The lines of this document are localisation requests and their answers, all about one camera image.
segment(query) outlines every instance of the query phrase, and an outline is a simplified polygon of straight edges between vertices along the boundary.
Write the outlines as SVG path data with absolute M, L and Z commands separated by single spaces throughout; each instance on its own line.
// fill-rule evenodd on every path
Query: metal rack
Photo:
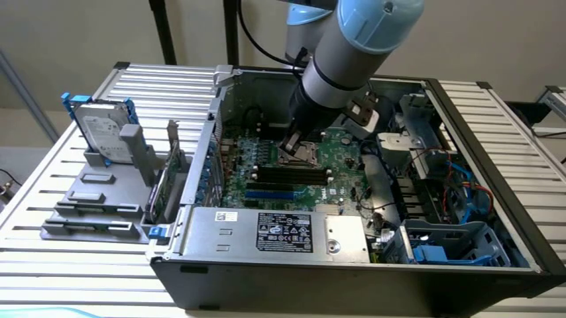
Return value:
M 133 99 L 145 138 L 157 152 L 169 147 L 166 119 L 178 120 L 181 148 L 192 155 L 216 94 L 213 68 L 122 66 L 112 71 L 94 97 Z M 491 89 L 471 82 L 441 81 L 441 86 L 566 262 L 566 184 L 555 158 L 525 136 L 520 121 Z M 190 316 L 176 308 L 154 277 L 145 245 L 38 237 L 42 220 L 82 168 L 84 148 L 72 124 L 0 214 L 0 309 L 69 306 L 101 317 Z M 563 317 L 564 298 L 566 288 L 557 287 L 535 299 L 505 299 L 475 317 Z

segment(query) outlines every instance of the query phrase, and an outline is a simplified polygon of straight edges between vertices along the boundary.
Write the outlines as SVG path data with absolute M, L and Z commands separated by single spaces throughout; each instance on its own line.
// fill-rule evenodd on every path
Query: warning label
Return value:
M 254 247 L 262 252 L 312 253 L 310 216 L 258 213 Z

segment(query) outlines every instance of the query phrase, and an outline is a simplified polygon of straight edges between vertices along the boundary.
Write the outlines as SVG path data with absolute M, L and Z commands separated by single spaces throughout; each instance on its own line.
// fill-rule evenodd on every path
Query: black ram slot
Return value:
M 245 184 L 246 190 L 262 190 L 262 191 L 292 191 L 290 184 L 261 184 L 258 182 Z
M 245 200 L 244 207 L 258 207 L 258 201 Z
M 257 182 L 270 184 L 306 184 L 325 186 L 325 169 L 266 168 L 258 167 Z

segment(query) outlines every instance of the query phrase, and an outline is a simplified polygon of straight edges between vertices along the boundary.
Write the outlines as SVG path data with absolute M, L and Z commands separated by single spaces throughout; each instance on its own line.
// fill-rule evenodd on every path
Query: green circuit board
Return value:
M 316 148 L 316 164 L 294 162 L 300 167 L 289 166 L 280 162 L 281 153 L 274 140 L 261 140 L 254 133 L 226 127 L 222 138 L 225 184 L 221 206 L 288 211 L 317 211 L 336 207 L 341 215 L 359 215 L 350 192 L 355 188 L 355 193 L 360 195 L 367 181 L 363 167 L 359 166 L 357 143 L 341 129 L 325 129 L 318 141 L 310 142 Z M 252 169 L 256 164 L 262 167 L 330 170 L 332 180 L 326 185 L 293 185 L 292 199 L 248 198 L 246 184 L 254 182 Z

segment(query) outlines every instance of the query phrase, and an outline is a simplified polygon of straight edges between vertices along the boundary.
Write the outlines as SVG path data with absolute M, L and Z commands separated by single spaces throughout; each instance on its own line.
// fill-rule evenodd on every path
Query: robotic arm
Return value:
M 423 0 L 338 0 L 329 17 L 317 13 L 328 20 L 290 96 L 293 119 L 280 145 L 285 152 L 293 154 L 308 133 L 326 128 L 340 116 L 421 12 Z

